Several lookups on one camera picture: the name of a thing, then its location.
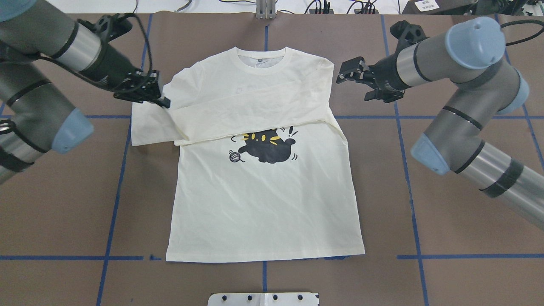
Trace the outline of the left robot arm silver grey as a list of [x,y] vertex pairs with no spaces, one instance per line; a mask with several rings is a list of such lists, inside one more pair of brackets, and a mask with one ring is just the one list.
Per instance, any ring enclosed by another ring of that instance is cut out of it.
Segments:
[[1,101],[13,115],[1,120],[1,182],[25,172],[48,151],[68,153],[94,127],[35,66],[45,60],[117,99],[169,108],[159,72],[135,67],[110,42],[132,29],[132,12],[97,22],[73,20],[46,0],[1,2]]

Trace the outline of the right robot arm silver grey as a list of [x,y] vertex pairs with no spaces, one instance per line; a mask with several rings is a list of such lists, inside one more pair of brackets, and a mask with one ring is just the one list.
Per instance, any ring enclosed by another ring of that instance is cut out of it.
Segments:
[[494,19],[480,16],[427,37],[419,25],[395,23],[394,54],[367,65],[363,57],[342,63],[336,83],[371,87],[365,101],[397,101],[404,91],[442,79],[457,90],[411,148],[434,173],[460,174],[478,189],[543,228],[543,176],[479,137],[495,115],[511,113],[528,98],[529,86],[504,58],[506,42]]

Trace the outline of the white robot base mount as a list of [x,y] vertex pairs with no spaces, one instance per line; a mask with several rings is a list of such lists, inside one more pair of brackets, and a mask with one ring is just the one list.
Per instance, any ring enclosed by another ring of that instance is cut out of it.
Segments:
[[212,294],[208,306],[319,306],[318,293],[264,292]]

